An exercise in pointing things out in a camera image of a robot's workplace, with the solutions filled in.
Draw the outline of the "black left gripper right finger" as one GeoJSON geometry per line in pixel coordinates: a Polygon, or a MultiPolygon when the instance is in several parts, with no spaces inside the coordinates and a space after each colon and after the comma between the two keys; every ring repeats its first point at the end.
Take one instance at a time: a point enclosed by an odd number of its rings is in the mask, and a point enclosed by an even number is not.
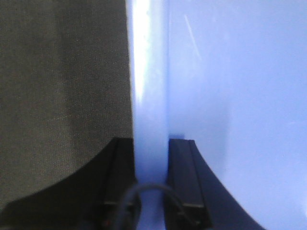
{"type": "Polygon", "coordinates": [[[165,198],[165,227],[168,230],[261,230],[232,197],[200,154],[195,141],[171,139],[167,185],[179,196],[190,220],[165,198]]]}

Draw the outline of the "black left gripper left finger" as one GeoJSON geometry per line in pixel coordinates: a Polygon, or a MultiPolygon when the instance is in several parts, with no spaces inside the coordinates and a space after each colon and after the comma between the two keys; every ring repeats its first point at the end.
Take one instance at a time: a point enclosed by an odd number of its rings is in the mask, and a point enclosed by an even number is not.
{"type": "Polygon", "coordinates": [[[10,202],[2,230],[110,230],[122,196],[137,182],[133,141],[113,138],[60,182],[10,202]]]}

